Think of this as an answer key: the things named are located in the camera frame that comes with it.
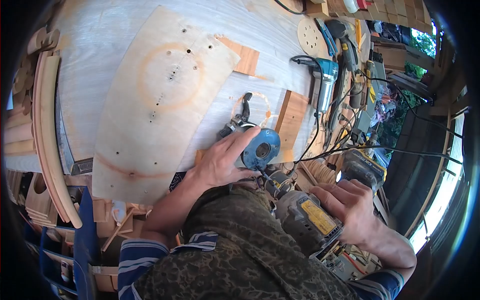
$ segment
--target wooden boards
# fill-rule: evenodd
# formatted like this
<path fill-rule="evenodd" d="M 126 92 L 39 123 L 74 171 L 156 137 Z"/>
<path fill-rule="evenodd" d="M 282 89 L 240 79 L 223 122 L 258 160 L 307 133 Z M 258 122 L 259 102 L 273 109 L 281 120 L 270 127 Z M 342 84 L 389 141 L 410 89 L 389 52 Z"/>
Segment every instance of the wooden boards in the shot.
<path fill-rule="evenodd" d="M 33 128 L 31 122 L 8 128 L 5 130 L 3 136 L 3 142 L 5 144 L 26 140 L 33 140 Z"/>
<path fill-rule="evenodd" d="M 34 173 L 28 188 L 25 210 L 35 224 L 55 227 L 57 225 L 57 209 L 47 191 L 47 186 L 41 173 Z"/>
<path fill-rule="evenodd" d="M 255 70 L 257 69 L 258 56 L 260 55 L 260 52 L 234 43 L 226 37 L 218 37 L 217 39 L 240 56 L 240 61 L 233 69 L 234 71 L 255 76 Z"/>
<path fill-rule="evenodd" d="M 34 140 L 18 141 L 3 146 L 5 156 L 36 154 Z"/>
<path fill-rule="evenodd" d="M 301 122 L 308 106 L 308 97 L 287 91 L 275 131 L 280 136 L 280 150 L 291 150 L 297 139 Z"/>
<path fill-rule="evenodd" d="M 63 178 L 55 135 L 54 97 L 60 57 L 49 54 L 51 54 L 49 51 L 42 52 L 39 57 L 38 74 L 34 85 L 35 143 L 48 192 L 60 217 L 64 222 L 71 221 L 75 228 L 80 228 L 82 221 L 73 206 Z"/>
<path fill-rule="evenodd" d="M 240 58 L 159 6 L 130 44 L 105 100 L 93 196 L 154 204 Z"/>

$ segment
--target power cord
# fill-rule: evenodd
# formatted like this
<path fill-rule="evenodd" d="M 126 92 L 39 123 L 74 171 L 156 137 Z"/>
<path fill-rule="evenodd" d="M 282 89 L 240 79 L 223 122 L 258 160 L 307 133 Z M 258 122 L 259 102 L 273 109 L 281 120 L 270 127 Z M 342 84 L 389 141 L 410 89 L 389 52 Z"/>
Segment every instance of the power cord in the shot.
<path fill-rule="evenodd" d="M 386 82 L 386 83 L 393 84 L 393 85 L 397 86 L 395 83 L 393 83 L 393 82 L 391 82 L 391 81 L 389 81 L 389 80 L 385 80 L 385 79 L 382 79 L 382 78 L 370 78 L 370 77 L 368 77 L 367 74 L 365 74 L 362 70 L 360 70 L 360 72 L 363 74 L 363 76 L 365 76 L 366 78 L 368 78 L 368 79 L 370 79 L 370 80 L 383 81 L 383 82 Z M 454 130 L 451 130 L 450 128 L 446 127 L 445 125 L 441 124 L 440 122 L 437 122 L 437 121 L 431 120 L 431 119 L 427 119 L 427 118 L 424 118 L 424 117 L 421 117 L 421 116 L 417 115 L 417 113 L 413 110 L 412 106 L 410 106 L 410 103 L 407 101 L 407 96 L 405 95 L 405 93 L 404 93 L 400 88 L 398 88 L 398 86 L 397 86 L 397 89 L 398 89 L 398 91 L 402 94 L 404 101 L 405 101 L 406 104 L 408 105 L 408 108 L 412 111 L 413 115 L 414 115 L 416 118 L 418 118 L 418 119 L 420 119 L 420 120 L 423 120 L 423 121 L 426 121 L 426 122 L 428 122 L 428 123 L 432 123 L 432 124 L 434 124 L 434 125 L 437 125 L 438 127 L 441 127 L 442 129 L 450 132 L 450 133 L 453 134 L 454 136 L 463 139 L 463 136 L 462 136 L 462 135 L 456 133 Z"/>
<path fill-rule="evenodd" d="M 305 3 L 305 0 L 303 0 L 303 10 L 301 12 L 295 12 L 295 11 L 291 10 L 290 8 L 285 6 L 285 4 L 280 2 L 280 0 L 275 0 L 275 2 L 278 3 L 278 5 L 283 7 L 285 10 L 287 10 L 288 12 L 291 12 L 293 14 L 305 14 L 307 12 L 307 4 Z"/>
<path fill-rule="evenodd" d="M 421 151 L 409 151 L 409 150 L 402 150 L 402 149 L 397 149 L 397 148 L 392 148 L 389 146 L 383 146 L 383 145 L 371 145 L 371 146 L 357 146 L 357 147 L 348 147 L 348 148 L 340 148 L 340 149 L 335 149 L 335 150 L 330 150 L 327 152 L 324 152 L 320 155 L 311 157 L 311 158 L 305 158 L 302 159 L 302 161 L 309 161 L 309 160 L 314 160 L 318 158 L 324 158 L 326 156 L 329 156 L 330 154 L 333 154 L 335 152 L 340 152 L 340 151 L 345 151 L 345 150 L 350 150 L 350 149 L 376 149 L 376 148 L 383 148 L 386 150 L 391 150 L 391 151 L 397 151 L 401 153 L 408 153 L 408 154 L 416 154 L 416 155 L 422 155 L 422 156 L 434 156 L 434 157 L 443 157 L 444 159 L 448 159 L 453 161 L 454 163 L 457 163 L 461 165 L 462 163 L 454 158 L 451 158 L 450 156 L 442 153 L 436 153 L 436 152 L 421 152 Z"/>
<path fill-rule="evenodd" d="M 297 55 L 297 56 L 294 56 L 291 58 L 292 61 L 296 62 L 297 64 L 300 64 L 300 58 L 307 58 L 307 59 L 310 59 L 312 61 L 314 61 L 318 68 L 320 69 L 320 73 L 322 74 L 322 76 L 320 76 L 320 86 L 322 86 L 322 80 L 323 80 L 323 73 L 324 71 L 322 70 L 322 66 L 320 65 L 320 63 L 312 56 L 308 56 L 308 55 Z M 315 142 L 315 139 L 317 138 L 318 136 L 318 132 L 320 131 L 320 121 L 318 120 L 318 115 L 319 115 L 319 107 L 320 107 L 320 98 L 317 99 L 317 108 L 315 110 L 315 123 L 317 124 L 317 131 L 315 133 L 315 136 L 313 137 L 312 141 L 310 142 L 310 144 L 308 145 L 308 147 L 305 149 L 305 151 L 303 152 L 303 154 L 300 156 L 300 158 L 294 162 L 294 166 L 293 166 L 293 169 L 289 172 L 289 176 L 291 176 L 291 174 L 293 174 L 293 172 L 295 172 L 295 170 L 297 169 L 297 165 L 298 163 L 302 160 L 302 158 L 305 156 L 305 154 L 307 154 L 308 150 L 310 149 L 310 147 L 313 145 L 313 143 Z"/>

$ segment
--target wood offcut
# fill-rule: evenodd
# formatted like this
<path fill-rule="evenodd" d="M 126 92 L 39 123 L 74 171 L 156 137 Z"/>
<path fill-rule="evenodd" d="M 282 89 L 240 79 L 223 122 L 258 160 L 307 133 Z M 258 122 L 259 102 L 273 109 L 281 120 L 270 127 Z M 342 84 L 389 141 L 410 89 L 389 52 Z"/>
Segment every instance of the wood offcut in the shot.
<path fill-rule="evenodd" d="M 287 91 L 283 100 L 275 131 L 280 136 L 280 150 L 291 150 L 297 139 L 309 98 Z"/>

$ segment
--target wood block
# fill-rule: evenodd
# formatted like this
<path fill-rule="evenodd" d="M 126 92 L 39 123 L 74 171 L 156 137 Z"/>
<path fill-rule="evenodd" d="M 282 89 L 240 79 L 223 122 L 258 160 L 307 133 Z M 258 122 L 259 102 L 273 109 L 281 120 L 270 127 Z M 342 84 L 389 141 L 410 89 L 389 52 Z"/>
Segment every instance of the wood block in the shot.
<path fill-rule="evenodd" d="M 428 13 L 428 9 L 427 9 L 427 6 L 425 5 L 425 3 L 423 3 L 423 18 L 424 18 L 424 22 L 426 24 L 432 24 L 432 18 L 430 17 L 430 14 Z"/>
<path fill-rule="evenodd" d="M 93 221 L 96 223 L 107 221 L 107 216 L 105 214 L 105 201 L 93 200 Z"/>
<path fill-rule="evenodd" d="M 309 99 L 287 91 L 276 122 L 275 131 L 280 136 L 280 150 L 291 150 L 297 139 Z"/>
<path fill-rule="evenodd" d="M 115 220 L 111 216 L 111 203 L 107 203 L 105 205 L 105 215 L 106 215 L 106 222 L 103 223 L 96 223 L 96 235 L 99 238 L 108 238 L 110 237 L 113 232 L 115 231 Z"/>
<path fill-rule="evenodd" d="M 390 20 L 388 19 L 388 14 L 386 12 L 378 12 L 378 19 L 377 20 L 384 21 L 384 22 L 390 22 Z"/>
<path fill-rule="evenodd" d="M 110 275 L 95 274 L 96 286 L 101 292 L 115 292 Z"/>
<path fill-rule="evenodd" d="M 129 232 L 133 232 L 133 215 L 130 215 L 130 217 L 127 218 L 127 221 L 125 221 L 125 224 L 123 224 L 123 226 L 119 230 L 119 233 Z"/>
<path fill-rule="evenodd" d="M 389 13 L 388 19 L 390 20 L 390 23 L 398 24 L 398 15 Z"/>
<path fill-rule="evenodd" d="M 32 123 L 7 128 L 3 136 L 5 144 L 33 139 Z"/>
<path fill-rule="evenodd" d="M 118 290 L 118 276 L 112 276 L 112 286 L 114 290 Z"/>
<path fill-rule="evenodd" d="M 372 14 L 369 11 L 361 11 L 361 14 L 363 16 L 363 20 L 373 21 Z"/>
<path fill-rule="evenodd" d="M 11 116 L 7 119 L 6 128 L 12 128 L 12 127 L 15 127 L 15 126 L 18 126 L 18 125 L 30 123 L 31 121 L 32 121 L 32 118 L 30 117 L 30 114 L 24 115 L 23 114 L 23 109 L 22 109 L 22 112 L 14 115 L 14 116 Z"/>
<path fill-rule="evenodd" d="M 408 27 L 408 18 L 402 15 L 398 15 L 398 25 Z"/>
<path fill-rule="evenodd" d="M 27 54 L 30 55 L 42 47 L 47 37 L 47 30 L 45 27 L 38 29 L 30 38 L 27 45 Z"/>
<path fill-rule="evenodd" d="M 65 243 L 67 245 L 73 246 L 73 241 L 75 240 L 75 233 L 73 232 L 67 232 L 65 235 Z"/>
<path fill-rule="evenodd" d="M 226 37 L 219 37 L 217 39 L 240 56 L 240 61 L 233 69 L 234 71 L 255 76 L 255 70 L 257 69 L 258 56 L 260 55 L 260 52 L 234 43 Z"/>
<path fill-rule="evenodd" d="M 405 9 L 405 2 L 403 0 L 393 0 L 395 4 L 396 13 L 402 16 L 407 15 L 407 10 Z"/>
<path fill-rule="evenodd" d="M 385 1 L 385 8 L 387 9 L 387 13 L 397 15 L 398 12 L 396 11 L 396 6 L 393 0 L 384 0 L 384 1 Z"/>
<path fill-rule="evenodd" d="M 385 3 L 375 2 L 374 5 L 377 7 L 377 10 L 379 12 L 387 12 L 387 7 L 385 6 Z"/>
<path fill-rule="evenodd" d="M 306 2 L 306 7 L 307 7 L 307 15 L 309 15 L 312 18 L 320 18 L 324 19 L 329 17 L 328 14 L 328 4 L 327 3 L 320 3 L 320 4 L 315 4 L 310 1 Z"/>
<path fill-rule="evenodd" d="M 128 233 L 119 233 L 119 236 L 126 239 L 137 239 L 140 237 L 142 232 L 142 227 L 144 226 L 144 221 L 133 219 L 133 231 Z"/>

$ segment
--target green foliage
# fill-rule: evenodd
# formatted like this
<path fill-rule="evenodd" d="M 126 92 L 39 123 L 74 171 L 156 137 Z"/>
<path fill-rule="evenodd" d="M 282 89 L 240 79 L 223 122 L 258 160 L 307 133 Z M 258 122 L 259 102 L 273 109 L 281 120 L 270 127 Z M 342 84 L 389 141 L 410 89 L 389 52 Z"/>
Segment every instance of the green foliage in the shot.
<path fill-rule="evenodd" d="M 405 74 L 409 76 L 413 75 L 417 80 L 420 80 L 426 72 L 427 70 L 424 68 L 405 61 Z"/>
<path fill-rule="evenodd" d="M 410 40 L 410 46 L 418 49 L 420 52 L 423 52 L 435 58 L 435 52 L 437 48 L 436 39 L 436 35 L 431 36 L 427 33 L 412 29 L 412 39 Z"/>

